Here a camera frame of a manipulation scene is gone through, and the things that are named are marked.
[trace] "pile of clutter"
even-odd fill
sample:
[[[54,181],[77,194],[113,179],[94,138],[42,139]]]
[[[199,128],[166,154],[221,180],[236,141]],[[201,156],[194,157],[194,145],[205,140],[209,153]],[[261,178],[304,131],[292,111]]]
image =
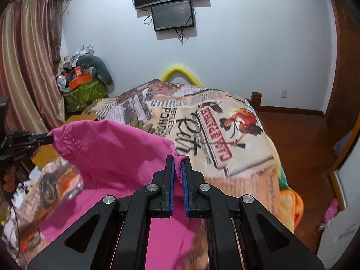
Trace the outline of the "pile of clutter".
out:
[[[62,59],[56,75],[56,82],[61,92],[74,90],[92,78],[99,78],[105,85],[113,84],[104,62],[94,54],[91,45],[83,45],[74,54]]]

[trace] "pink slipper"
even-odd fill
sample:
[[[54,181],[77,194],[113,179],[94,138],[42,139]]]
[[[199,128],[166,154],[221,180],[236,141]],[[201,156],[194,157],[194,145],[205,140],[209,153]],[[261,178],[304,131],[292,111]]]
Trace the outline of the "pink slipper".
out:
[[[329,208],[325,211],[324,214],[324,222],[327,223],[331,219],[335,217],[335,215],[339,212],[339,203],[337,202],[337,199],[335,198]]]

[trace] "triangular cutout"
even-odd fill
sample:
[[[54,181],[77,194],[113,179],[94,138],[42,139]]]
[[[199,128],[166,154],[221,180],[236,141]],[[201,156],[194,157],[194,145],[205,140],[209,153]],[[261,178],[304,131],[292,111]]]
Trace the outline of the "triangular cutout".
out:
[[[94,214],[76,232],[73,232],[65,240],[65,245],[79,253],[85,253],[99,219],[100,214]]]
[[[257,214],[256,218],[260,224],[265,241],[271,251],[275,252],[289,245],[290,242],[288,238],[285,237],[274,225],[272,225],[263,214]]]

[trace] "wooden bedpost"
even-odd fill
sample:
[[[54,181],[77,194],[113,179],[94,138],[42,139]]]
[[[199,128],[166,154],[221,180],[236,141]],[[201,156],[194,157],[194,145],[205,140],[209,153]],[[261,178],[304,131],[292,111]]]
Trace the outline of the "wooden bedpost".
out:
[[[254,108],[255,112],[260,111],[261,97],[262,97],[261,93],[252,92],[251,93],[251,100],[248,100],[250,105]]]

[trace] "wooden door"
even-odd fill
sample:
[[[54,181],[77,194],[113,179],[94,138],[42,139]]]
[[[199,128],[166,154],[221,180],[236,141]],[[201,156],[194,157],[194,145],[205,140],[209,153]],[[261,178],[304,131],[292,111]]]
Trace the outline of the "wooden door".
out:
[[[334,86],[325,119],[336,140],[354,128],[360,111],[360,27],[342,0],[332,0],[337,31]]]

